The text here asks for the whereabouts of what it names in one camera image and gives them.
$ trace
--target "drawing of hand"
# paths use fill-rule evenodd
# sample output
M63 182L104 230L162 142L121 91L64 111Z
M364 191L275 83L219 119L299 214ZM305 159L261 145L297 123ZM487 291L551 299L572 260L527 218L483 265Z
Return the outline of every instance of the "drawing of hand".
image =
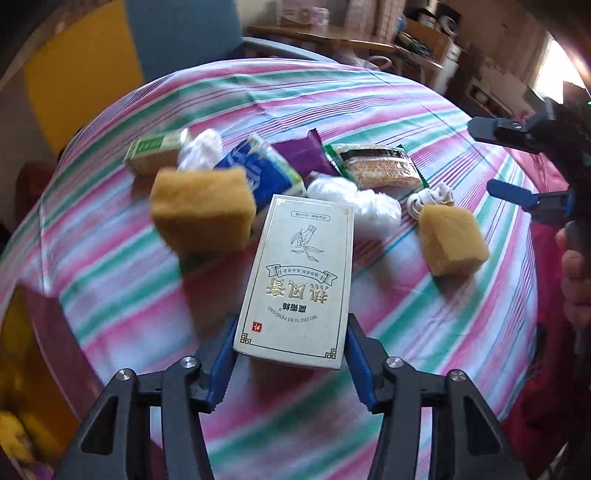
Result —
M306 230L304 233L301 234L301 245L298 245L298 247L303 247L304 245L307 245L308 242L310 241L310 239L312 238L312 235L314 235L314 232L316 231L316 227L315 226L311 226L308 225L308 230Z
M292 250L292 252L296 254L306 253L308 260L313 260L317 262L318 260L315 259L312 255L310 255L310 252L323 252L323 250L320 250L316 247L308 246L308 242L311 240L312 235L314 235L315 231L315 226L308 225L308 228L305 232L302 232L300 229L299 232L297 232L293 237L291 237L291 244L293 245L293 243L295 242L295 246L297 247L297 249Z

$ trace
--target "yellow object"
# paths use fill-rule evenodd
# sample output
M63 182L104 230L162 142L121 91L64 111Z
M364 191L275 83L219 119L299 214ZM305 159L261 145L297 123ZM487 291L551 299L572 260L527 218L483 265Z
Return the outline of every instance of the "yellow object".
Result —
M57 154L80 128L145 83L124 0L97 8L48 41L25 65L24 77Z
M490 253L474 215L446 205L425 205L418 218L423 256L435 277L471 275Z
M34 461L27 432L18 418L8 411L0 411L0 447L9 457L19 462Z
M52 465L79 425L45 363L20 288L0 329L0 407L20 419L39 453L37 460Z
M156 230L180 255L242 250L256 214L241 167L211 171L162 168L150 202Z

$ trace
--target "purple snack package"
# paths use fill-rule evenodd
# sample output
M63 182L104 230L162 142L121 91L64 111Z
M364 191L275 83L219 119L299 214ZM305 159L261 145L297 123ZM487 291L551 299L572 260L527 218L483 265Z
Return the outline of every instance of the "purple snack package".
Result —
M339 177L339 172L331 165L322 149L320 135L310 130L304 138L296 138L285 142L273 143L272 145L283 158L295 169L304 179L311 171L326 173L333 177Z

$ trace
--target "blue tissue pack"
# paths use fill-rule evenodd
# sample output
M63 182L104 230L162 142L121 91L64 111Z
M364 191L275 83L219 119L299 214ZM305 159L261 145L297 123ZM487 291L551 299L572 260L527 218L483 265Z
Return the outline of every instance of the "blue tissue pack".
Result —
M255 198L256 211L260 212L270 203L273 195L292 189L303 189L300 175L259 135L251 134L235 146L215 168L243 167L246 180Z

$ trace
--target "blue gripper pad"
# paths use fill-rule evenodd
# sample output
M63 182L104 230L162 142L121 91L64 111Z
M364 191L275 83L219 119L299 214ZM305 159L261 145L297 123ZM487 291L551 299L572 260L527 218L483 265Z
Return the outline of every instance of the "blue gripper pad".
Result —
M374 393L372 371L351 325L347 325L345 359L347 360L351 379L353 379L359 401L369 411L373 411L378 404L378 399Z
M238 315L236 315L232 327L212 366L209 392L205 399L205 402L209 405L211 411L213 411L216 405L223 400L226 390L228 389L228 383L232 376L232 371L234 370L234 364L236 363L236 357L238 356L233 348L237 325Z
M533 207L538 203L538 196L535 193L505 181L489 180L486 183L486 191L494 198L515 203L521 207Z

